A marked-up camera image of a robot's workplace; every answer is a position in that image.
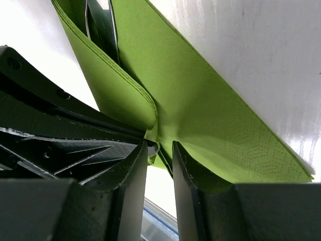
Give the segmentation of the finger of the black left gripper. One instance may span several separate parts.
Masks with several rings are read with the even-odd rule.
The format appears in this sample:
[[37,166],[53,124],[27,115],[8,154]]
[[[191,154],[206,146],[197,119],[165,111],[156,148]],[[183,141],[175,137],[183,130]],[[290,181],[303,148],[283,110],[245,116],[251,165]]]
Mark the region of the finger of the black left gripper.
[[1,46],[1,178],[144,184],[156,144],[82,103]]

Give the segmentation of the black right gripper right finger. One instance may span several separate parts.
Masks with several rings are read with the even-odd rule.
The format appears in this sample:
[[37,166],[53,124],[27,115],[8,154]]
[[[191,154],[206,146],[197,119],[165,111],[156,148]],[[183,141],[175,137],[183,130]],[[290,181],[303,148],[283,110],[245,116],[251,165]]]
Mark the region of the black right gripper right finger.
[[180,240],[320,240],[320,184],[230,183],[173,142]]

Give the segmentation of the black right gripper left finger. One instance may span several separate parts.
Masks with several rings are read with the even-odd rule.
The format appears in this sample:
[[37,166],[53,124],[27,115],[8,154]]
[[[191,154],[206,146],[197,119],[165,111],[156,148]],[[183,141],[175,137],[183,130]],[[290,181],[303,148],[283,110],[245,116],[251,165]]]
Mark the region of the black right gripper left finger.
[[1,171],[1,240],[139,240],[147,144],[98,178],[29,178]]

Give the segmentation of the green paper napkin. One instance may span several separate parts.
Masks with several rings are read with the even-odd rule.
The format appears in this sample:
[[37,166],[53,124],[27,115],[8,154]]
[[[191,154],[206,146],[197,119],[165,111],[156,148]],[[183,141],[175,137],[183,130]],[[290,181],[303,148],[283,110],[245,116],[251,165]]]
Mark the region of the green paper napkin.
[[172,143],[232,182],[298,182],[301,161],[149,1],[113,1],[121,64],[85,27],[85,1],[52,2],[99,110],[157,143],[149,158],[172,170]]

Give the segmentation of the silver table knife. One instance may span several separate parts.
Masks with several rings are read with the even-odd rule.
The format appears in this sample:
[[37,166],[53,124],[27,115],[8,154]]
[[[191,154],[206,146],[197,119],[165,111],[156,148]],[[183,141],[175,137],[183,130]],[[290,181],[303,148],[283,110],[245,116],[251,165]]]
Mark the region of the silver table knife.
[[87,37],[120,65],[116,23],[111,1],[85,2]]

